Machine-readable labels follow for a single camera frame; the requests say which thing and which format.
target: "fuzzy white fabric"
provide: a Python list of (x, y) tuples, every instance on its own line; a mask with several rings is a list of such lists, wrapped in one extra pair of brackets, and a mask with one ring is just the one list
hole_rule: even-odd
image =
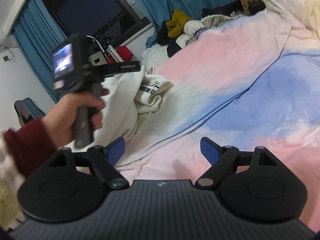
[(25, 178), (19, 173), (14, 159), (0, 137), (0, 227), (8, 229), (9, 224), (19, 213), (17, 191)]

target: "metal stand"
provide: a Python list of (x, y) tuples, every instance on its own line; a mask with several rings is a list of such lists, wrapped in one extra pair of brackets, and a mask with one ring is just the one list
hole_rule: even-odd
[(106, 58), (107, 62), (109, 62), (108, 60), (108, 55), (106, 53), (106, 51), (111, 55), (111, 57), (113, 57), (113, 59), (116, 62), (124, 62), (124, 60), (120, 57), (120, 55), (116, 52), (116, 50), (112, 47), (112, 45), (110, 44), (110, 42), (108, 41), (108, 38), (102, 36), (100, 38), (95, 38), (92, 36), (87, 35), (88, 38), (91, 38), (93, 42), (97, 42), (97, 44), (99, 45), (104, 57)]

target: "bed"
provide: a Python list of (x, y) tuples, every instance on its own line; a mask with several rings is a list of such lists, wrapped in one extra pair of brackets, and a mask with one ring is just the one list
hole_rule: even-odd
[[(320, 0), (264, 2), (267, 10), (206, 31), (156, 68), (173, 85), (160, 110), (127, 140), (117, 168), (130, 182), (194, 182), (210, 166), (200, 152), (202, 137), (240, 150), (263, 145), (306, 185), (300, 219), (319, 231)], [(128, 77), (123, 97), (132, 78), (139, 79)], [(108, 115), (115, 97), (106, 98), (106, 128), (96, 133), (96, 144), (111, 141), (115, 119), (122, 122), (132, 106), (124, 99), (117, 116)]]

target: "window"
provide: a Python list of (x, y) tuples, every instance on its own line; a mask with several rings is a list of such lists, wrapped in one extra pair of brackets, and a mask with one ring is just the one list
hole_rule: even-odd
[(44, 4), (63, 32), (101, 34), (119, 46), (150, 22), (134, 0), (44, 0)]

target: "logo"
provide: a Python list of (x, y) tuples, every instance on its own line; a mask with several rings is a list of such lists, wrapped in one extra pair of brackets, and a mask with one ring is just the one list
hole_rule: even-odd
[(132, 68), (135, 67), (136, 65), (124, 65), (124, 66), (120, 66), (120, 68)]
[(161, 181), (161, 182), (158, 183), (158, 186), (159, 186), (159, 187), (164, 187), (165, 185), (167, 185), (167, 184), (166, 184), (165, 182), (163, 182), (163, 181)]

